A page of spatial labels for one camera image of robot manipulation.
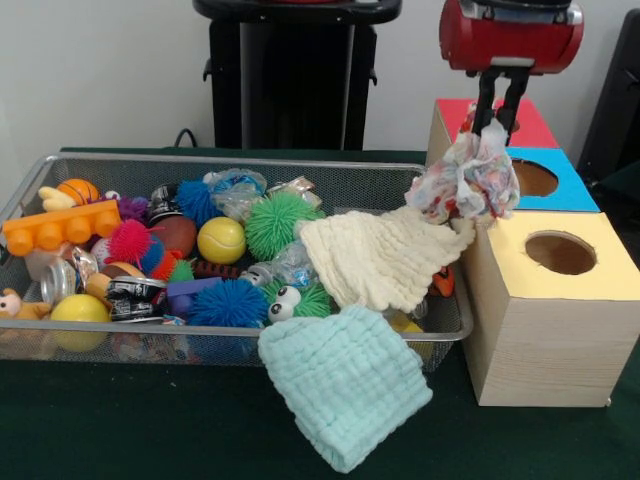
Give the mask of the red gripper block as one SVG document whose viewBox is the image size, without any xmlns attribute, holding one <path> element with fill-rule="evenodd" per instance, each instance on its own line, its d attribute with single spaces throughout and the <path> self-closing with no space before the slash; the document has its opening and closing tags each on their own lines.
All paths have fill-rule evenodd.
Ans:
<svg viewBox="0 0 640 480">
<path fill-rule="evenodd" d="M 439 23 L 442 58 L 453 70 L 484 72 L 524 68 L 532 75 L 557 74 L 574 60 L 584 34 L 584 12 L 574 1 L 446 1 Z M 482 73 L 472 133 L 480 135 L 494 116 L 499 73 Z M 499 122 L 512 131 L 528 73 L 510 77 Z"/>
</svg>

